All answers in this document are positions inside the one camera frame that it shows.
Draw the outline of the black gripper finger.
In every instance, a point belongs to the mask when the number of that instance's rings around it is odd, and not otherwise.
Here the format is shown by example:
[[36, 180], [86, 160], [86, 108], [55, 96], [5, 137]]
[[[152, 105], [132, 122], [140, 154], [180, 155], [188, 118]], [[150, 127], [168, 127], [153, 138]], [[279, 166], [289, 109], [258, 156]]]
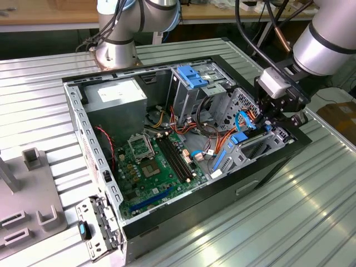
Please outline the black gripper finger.
[[274, 127], [301, 127], [309, 122], [307, 116], [303, 112], [295, 113], [291, 117], [286, 117], [283, 113], [269, 118], [268, 121]]
[[254, 80], [254, 88], [256, 89], [256, 104], [258, 105], [259, 114], [254, 122], [256, 124], [271, 124], [270, 110], [270, 97], [259, 84], [259, 78]]

